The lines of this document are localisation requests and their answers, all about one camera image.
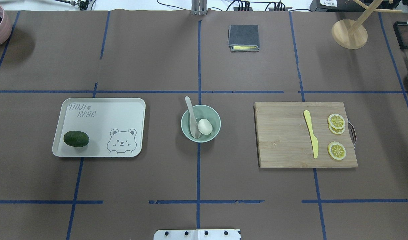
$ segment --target lemon slice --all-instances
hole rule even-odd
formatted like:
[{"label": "lemon slice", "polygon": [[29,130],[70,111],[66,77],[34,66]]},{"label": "lemon slice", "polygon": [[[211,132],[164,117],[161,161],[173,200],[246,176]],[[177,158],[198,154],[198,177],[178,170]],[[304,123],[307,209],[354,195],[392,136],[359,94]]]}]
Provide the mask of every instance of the lemon slice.
[{"label": "lemon slice", "polygon": [[336,160],[342,160],[346,156],[346,149],[339,142],[330,142],[328,145],[328,153]]},{"label": "lemon slice", "polygon": [[334,134],[340,135],[344,132],[344,128],[342,129],[334,129],[332,128],[330,125],[328,125],[328,128],[330,129],[330,131]]},{"label": "lemon slice", "polygon": [[344,128],[344,122],[344,118],[336,113],[328,117],[328,124],[334,129]]}]

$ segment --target bowl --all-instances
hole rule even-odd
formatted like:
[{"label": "bowl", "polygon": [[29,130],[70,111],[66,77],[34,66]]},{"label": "bowl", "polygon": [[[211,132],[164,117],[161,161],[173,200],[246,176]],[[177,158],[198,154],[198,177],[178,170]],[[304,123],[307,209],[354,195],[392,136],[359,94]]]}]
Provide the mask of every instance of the bowl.
[{"label": "bowl", "polygon": [[12,33],[12,24],[7,13],[4,11],[3,7],[0,5],[0,17],[3,20],[0,23],[0,45],[3,44],[7,39],[9,39]]},{"label": "bowl", "polygon": [[191,117],[189,114],[189,110],[186,110],[181,120],[181,128],[182,128],[183,134],[187,138],[189,138],[189,140],[194,141],[196,143],[205,143],[205,142],[211,141],[213,138],[217,136],[217,134],[219,134],[219,131],[220,131],[221,120],[220,120],[219,114],[216,112],[216,110],[214,110],[212,107],[207,106],[207,105],[195,105],[192,108],[194,110],[194,114],[197,119],[197,122],[201,120],[202,118],[206,118],[213,126],[213,131],[209,135],[201,134],[201,137],[193,138],[191,135],[191,131],[189,129]]}]

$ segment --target wooden mug tree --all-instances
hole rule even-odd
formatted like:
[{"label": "wooden mug tree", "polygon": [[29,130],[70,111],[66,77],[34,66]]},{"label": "wooden mug tree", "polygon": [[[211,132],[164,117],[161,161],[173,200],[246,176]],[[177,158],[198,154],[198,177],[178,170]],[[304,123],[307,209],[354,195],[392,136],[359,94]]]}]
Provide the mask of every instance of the wooden mug tree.
[{"label": "wooden mug tree", "polygon": [[365,20],[373,12],[402,12],[401,10],[391,10],[391,9],[377,9],[383,0],[374,0],[370,6],[367,6],[360,2],[359,0],[353,0],[358,5],[365,8],[365,11],[358,18],[358,20],[343,19],[336,22],[332,29],[331,34],[334,40],[340,46],[348,49],[358,49],[365,45],[368,40],[368,33],[365,27],[362,26]]}]

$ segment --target egg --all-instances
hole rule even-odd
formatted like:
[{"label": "egg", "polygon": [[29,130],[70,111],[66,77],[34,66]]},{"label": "egg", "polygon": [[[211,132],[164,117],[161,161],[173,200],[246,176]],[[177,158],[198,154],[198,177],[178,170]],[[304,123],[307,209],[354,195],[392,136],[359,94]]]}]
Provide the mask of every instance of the egg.
[{"label": "egg", "polygon": [[198,130],[204,135],[209,135],[213,132],[213,126],[207,119],[203,118],[198,122]]}]

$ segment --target blue tape line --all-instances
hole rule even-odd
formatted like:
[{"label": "blue tape line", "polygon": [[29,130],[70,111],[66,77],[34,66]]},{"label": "blue tape line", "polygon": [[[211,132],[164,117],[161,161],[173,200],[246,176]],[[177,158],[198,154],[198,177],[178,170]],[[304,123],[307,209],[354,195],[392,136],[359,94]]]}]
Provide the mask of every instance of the blue tape line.
[{"label": "blue tape line", "polygon": [[303,91],[306,94],[403,94],[403,91]]},{"label": "blue tape line", "polygon": [[201,143],[197,150],[197,229],[200,229],[200,202],[201,202]]},{"label": "blue tape line", "polygon": [[259,204],[264,200],[201,200],[202,204],[233,204],[233,203],[245,203],[245,204]]},{"label": "blue tape line", "polygon": [[66,240],[69,240],[70,232],[71,232],[71,229],[72,229],[72,222],[73,222],[73,216],[74,216],[74,213],[75,213],[76,198],[78,196],[79,181],[81,180],[81,172],[82,172],[83,163],[84,163],[84,157],[81,158],[81,161],[79,163],[78,176],[76,178],[75,192],[74,192],[74,195],[73,195],[71,215],[70,215],[70,218],[69,218],[69,225],[68,225],[68,232],[66,234]]},{"label": "blue tape line", "polygon": [[313,169],[313,178],[315,179],[316,197],[318,198],[319,218],[321,219],[322,236],[324,240],[327,240],[327,234],[325,231],[324,213],[322,212],[321,193],[319,192],[318,174],[316,172],[316,168]]},{"label": "blue tape line", "polygon": [[201,91],[204,94],[283,94],[284,91]]},{"label": "blue tape line", "polygon": [[97,82],[94,84],[93,98],[96,97],[96,92],[97,92]]},{"label": "blue tape line", "polygon": [[202,20],[198,21],[198,102],[199,104],[201,104],[201,21]]},{"label": "blue tape line", "polygon": [[0,90],[0,93],[59,93],[59,94],[63,94],[63,93],[94,93],[94,91],[90,91],[90,90]]},{"label": "blue tape line", "polygon": [[[141,94],[199,94],[200,91],[152,91],[152,90],[0,90],[0,93],[141,93]],[[283,94],[284,91],[201,91],[204,94]]]},{"label": "blue tape line", "polygon": [[100,59],[103,57],[103,52],[105,50],[106,34],[108,33],[109,17],[111,16],[111,11],[108,11],[108,16],[106,18],[105,34],[103,35],[102,51],[100,52]]},{"label": "blue tape line", "polygon": [[196,200],[157,200],[149,201],[149,204],[196,204]]},{"label": "blue tape line", "polygon": [[363,202],[408,202],[408,199],[323,199],[302,200],[301,203],[363,203]]},{"label": "blue tape line", "polygon": [[[72,204],[72,200],[0,200],[0,204]],[[100,200],[77,201],[76,204],[103,204]]]},{"label": "blue tape line", "polygon": [[391,50],[390,45],[389,45],[388,37],[386,36],[385,27],[383,26],[383,19],[382,19],[382,15],[381,15],[380,12],[379,12],[379,20],[380,20],[380,26],[382,27],[383,36],[385,37],[386,45],[388,47],[389,54],[390,54],[391,59],[392,59],[393,66],[395,67],[396,76],[398,77],[398,81],[399,81],[399,84],[400,84],[401,89],[402,89],[402,94],[404,95],[405,103],[407,104],[407,108],[408,108],[407,94],[405,93],[405,88],[404,88],[404,85],[402,84],[401,76],[399,75],[399,71],[398,71],[398,67],[396,66],[395,59],[393,58],[392,50]]},{"label": "blue tape line", "polygon": [[17,13],[17,15],[16,15],[16,19],[15,19],[15,22],[13,23],[13,27],[12,27],[12,32],[10,33],[10,36],[9,36],[9,38],[7,39],[7,43],[6,43],[6,47],[4,47],[3,55],[1,55],[0,68],[1,68],[1,64],[3,63],[4,56],[6,56],[7,48],[8,48],[8,46],[9,46],[10,40],[12,39],[13,32],[14,32],[15,27],[16,27],[16,24],[17,24],[17,20],[19,19],[19,15],[20,15],[20,11],[18,11],[18,13]]},{"label": "blue tape line", "polygon": [[100,90],[97,93],[139,93],[139,94],[197,94],[198,91],[128,91],[128,90]]},{"label": "blue tape line", "polygon": [[[198,103],[201,104],[201,21],[198,21]],[[201,228],[201,143],[197,150],[197,229]]]},{"label": "blue tape line", "polygon": [[304,92],[303,92],[303,82],[301,81],[301,73],[300,73],[300,69],[298,68],[298,54],[297,54],[297,46],[295,44],[294,26],[292,24],[291,12],[288,12],[288,14],[289,14],[289,24],[291,26],[292,43],[294,45],[295,64],[297,65],[297,74],[298,74],[298,78],[300,79],[301,101],[304,102],[305,100],[304,100]]},{"label": "blue tape line", "polygon": [[[259,204],[264,200],[200,200],[200,204]],[[150,200],[149,204],[197,204],[197,200]]]}]

